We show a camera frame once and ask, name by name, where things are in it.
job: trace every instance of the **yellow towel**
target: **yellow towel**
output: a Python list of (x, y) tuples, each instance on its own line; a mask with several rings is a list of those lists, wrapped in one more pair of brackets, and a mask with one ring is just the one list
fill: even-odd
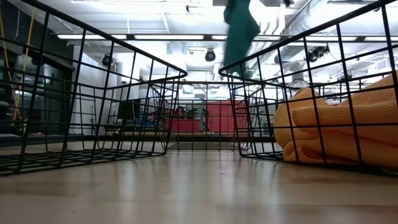
[[(373, 83), (366, 89), (392, 86), (392, 75)], [(291, 100), (312, 97), (311, 89), (302, 88)], [(398, 107), (394, 88), (374, 90), (352, 95), (355, 122), (398, 123)], [(292, 126), (316, 126), (313, 100), (289, 103)], [(350, 127), (322, 128), (323, 144), (330, 164), (357, 164), (358, 153), (349, 111), (348, 100), (329, 105), (317, 99), (321, 125), (348, 124)], [(275, 127), (290, 126), (286, 104), (275, 113)], [(358, 126), (359, 145), (365, 164), (398, 167), (398, 126)], [(278, 144), (284, 149), (284, 159), (296, 161), (290, 128), (274, 130)], [(323, 163), (318, 128), (294, 128), (297, 155), (300, 161)]]

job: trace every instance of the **security camera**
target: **security camera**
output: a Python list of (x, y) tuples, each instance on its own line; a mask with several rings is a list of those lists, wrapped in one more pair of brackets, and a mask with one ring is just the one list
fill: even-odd
[(207, 50), (205, 59), (207, 62), (212, 62), (212, 61), (216, 60), (216, 54), (214, 54), (214, 50), (211, 50), (211, 49)]
[(111, 65), (112, 63), (113, 63), (113, 59), (111, 58), (110, 55), (105, 55), (105, 57), (102, 58), (102, 64), (103, 64), (104, 66), (109, 66), (109, 65)]

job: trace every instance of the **wooden floor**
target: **wooden floor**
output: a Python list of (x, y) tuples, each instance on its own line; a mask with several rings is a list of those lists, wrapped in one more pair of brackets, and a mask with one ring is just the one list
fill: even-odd
[(398, 223), (398, 179), (169, 152), (0, 178), (2, 224)]

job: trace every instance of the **ceiling light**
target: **ceiling light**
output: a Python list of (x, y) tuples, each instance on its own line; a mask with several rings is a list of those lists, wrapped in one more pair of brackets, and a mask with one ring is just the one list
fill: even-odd
[[(288, 46), (297, 46), (297, 47), (304, 47), (304, 42), (291, 42), (287, 44)], [(314, 43), (314, 42), (307, 42), (307, 46), (309, 47), (320, 47), (326, 46), (326, 43)]]
[[(120, 40), (126, 40), (127, 36), (126, 35), (112, 35), (114, 38), (120, 39)], [(62, 40), (81, 40), (83, 38), (83, 35), (80, 34), (59, 34), (57, 35), (59, 39)], [(104, 40), (105, 38), (100, 36), (100, 35), (89, 35), (87, 34), (85, 36), (86, 40)]]
[(280, 40), (280, 37), (259, 35), (259, 36), (255, 37), (254, 40)]
[(227, 36), (226, 35), (212, 35), (211, 39), (212, 40), (226, 40)]
[(136, 40), (203, 40), (203, 35), (134, 35)]
[[(365, 41), (387, 41), (387, 37), (366, 37)], [(391, 37), (391, 41), (398, 41), (398, 37)]]
[(134, 3), (180, 3), (180, 4), (199, 4), (200, 2), (189, 1), (189, 0), (120, 0), (120, 1), (93, 1), (93, 0), (71, 0), (71, 3), (74, 4), (134, 4)]
[[(354, 41), (357, 37), (341, 37), (342, 41)], [(338, 41), (338, 36), (310, 36), (306, 37), (308, 41)]]

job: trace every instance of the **green cloth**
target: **green cloth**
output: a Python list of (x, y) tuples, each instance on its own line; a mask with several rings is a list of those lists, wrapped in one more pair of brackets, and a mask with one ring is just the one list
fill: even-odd
[[(224, 66), (243, 59), (250, 49), (251, 42), (260, 33), (260, 28), (249, 11), (249, 4), (250, 0), (229, 0), (225, 8), (224, 20), (229, 24), (229, 31), (225, 43)], [(229, 74), (234, 72), (240, 77), (250, 78), (246, 77), (244, 63), (242, 70), (239, 65), (228, 70)]]

